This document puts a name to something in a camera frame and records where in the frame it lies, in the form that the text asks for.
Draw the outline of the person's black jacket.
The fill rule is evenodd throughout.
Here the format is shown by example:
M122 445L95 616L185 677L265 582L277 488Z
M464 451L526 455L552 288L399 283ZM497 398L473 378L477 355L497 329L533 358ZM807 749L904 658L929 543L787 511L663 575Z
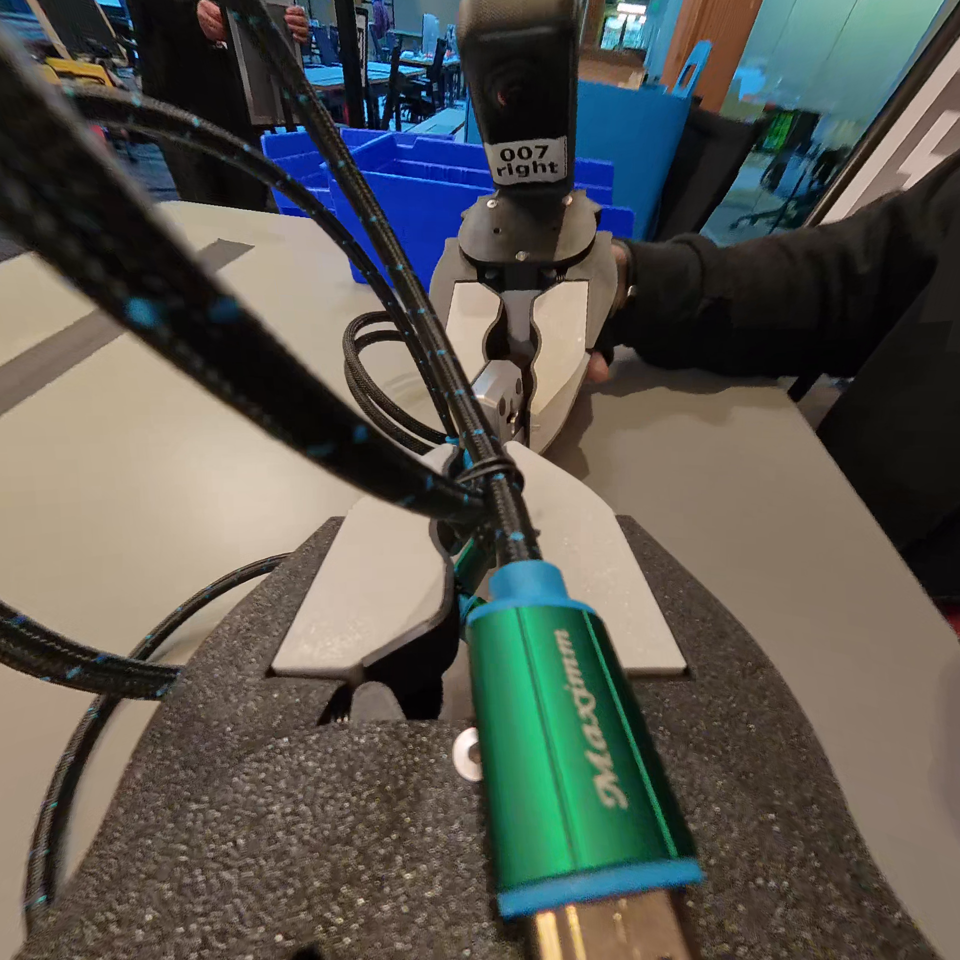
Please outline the person's black jacket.
M959 597L958 307L910 305L818 427L923 590Z

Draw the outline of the grey tape strip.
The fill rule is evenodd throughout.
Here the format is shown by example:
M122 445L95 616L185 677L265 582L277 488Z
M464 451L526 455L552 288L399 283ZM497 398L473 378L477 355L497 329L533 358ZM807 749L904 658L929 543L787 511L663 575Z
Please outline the grey tape strip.
M1 413L45 389L127 329L37 254L1 265Z

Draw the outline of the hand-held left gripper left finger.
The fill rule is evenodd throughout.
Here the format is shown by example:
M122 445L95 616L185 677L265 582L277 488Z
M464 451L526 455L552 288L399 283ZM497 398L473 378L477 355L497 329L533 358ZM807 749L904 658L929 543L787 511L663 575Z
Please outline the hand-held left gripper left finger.
M439 522L362 496L345 514L271 671L307 679L442 673L454 617L453 560Z

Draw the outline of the blue-flecked braided cable green plugs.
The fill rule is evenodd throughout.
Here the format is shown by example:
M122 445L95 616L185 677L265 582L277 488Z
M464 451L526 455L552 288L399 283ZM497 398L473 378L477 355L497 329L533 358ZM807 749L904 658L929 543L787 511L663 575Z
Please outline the blue-flecked braided cable green plugs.
M466 618L504 918L538 958L694 958L677 894L702 880L693 840L605 624L543 560L517 465L486 425L437 311L328 110L263 2L232 13L329 162L393 288L472 469L448 479L311 375L150 210L67 98L2 31L2 224L112 319L307 461L494 553Z

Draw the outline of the silver metal port hub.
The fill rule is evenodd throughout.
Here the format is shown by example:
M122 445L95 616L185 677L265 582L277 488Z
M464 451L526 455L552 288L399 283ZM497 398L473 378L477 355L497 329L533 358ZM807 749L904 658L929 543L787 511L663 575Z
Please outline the silver metal port hub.
M501 441L517 439L525 425L520 367L509 359L490 360L473 381L472 389L489 431Z

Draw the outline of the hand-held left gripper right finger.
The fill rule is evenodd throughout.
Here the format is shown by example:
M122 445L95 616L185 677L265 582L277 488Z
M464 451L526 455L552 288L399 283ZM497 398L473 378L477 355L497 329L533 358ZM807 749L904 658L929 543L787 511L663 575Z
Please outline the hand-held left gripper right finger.
M579 479L518 441L506 451L546 561L569 595L595 610L630 677L678 677L687 661L613 509Z

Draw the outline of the grey panel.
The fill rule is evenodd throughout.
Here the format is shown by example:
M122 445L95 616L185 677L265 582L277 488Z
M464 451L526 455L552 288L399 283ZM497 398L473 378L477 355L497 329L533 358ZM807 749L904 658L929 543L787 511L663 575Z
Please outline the grey panel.
M273 74L256 43L227 10L224 11L224 21L249 122L261 130L281 127L290 133L296 131L296 114L285 98L281 81Z

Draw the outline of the large blue plastic bin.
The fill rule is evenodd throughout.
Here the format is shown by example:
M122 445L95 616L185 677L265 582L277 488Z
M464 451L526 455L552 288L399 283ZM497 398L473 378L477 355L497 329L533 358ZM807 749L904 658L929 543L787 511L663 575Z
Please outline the large blue plastic bin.
M456 237L462 213L493 194L495 184L480 144L435 136L414 136L366 128L339 128L344 143L367 178L381 208L408 255L416 275L429 287L445 243ZM577 160L574 183L601 205L600 229L631 238L634 213L614 200L615 166ZM387 277L361 221L343 189L329 175L331 209L345 230Z
M338 133L351 153L387 133L394 134L392 130L345 126L338 126ZM418 138L418 134L413 130L400 131L395 136L405 144L413 144ZM261 151L267 160L278 165L293 179L305 186L323 208L335 213L326 161L305 129L299 128L294 133L264 134L261 137ZM271 192L279 214L293 217L307 216L305 210L278 189L272 187Z

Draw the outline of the person's right forearm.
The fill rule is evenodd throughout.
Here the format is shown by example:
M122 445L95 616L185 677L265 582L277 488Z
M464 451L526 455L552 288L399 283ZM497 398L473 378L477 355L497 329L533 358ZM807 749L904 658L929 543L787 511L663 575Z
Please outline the person's right forearm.
M853 376L919 301L958 223L958 153L829 224L718 247L624 242L634 291L597 347L721 376Z

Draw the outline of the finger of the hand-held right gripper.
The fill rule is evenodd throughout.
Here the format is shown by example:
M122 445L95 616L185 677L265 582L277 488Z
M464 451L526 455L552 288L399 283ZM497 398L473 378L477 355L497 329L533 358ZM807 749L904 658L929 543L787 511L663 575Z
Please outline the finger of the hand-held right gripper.
M470 386L490 361L509 359L507 319L501 295L483 283L455 283L448 313L448 342Z
M590 285L565 280L541 293L531 307L536 352L530 365L527 443L545 453L567 423L589 365Z

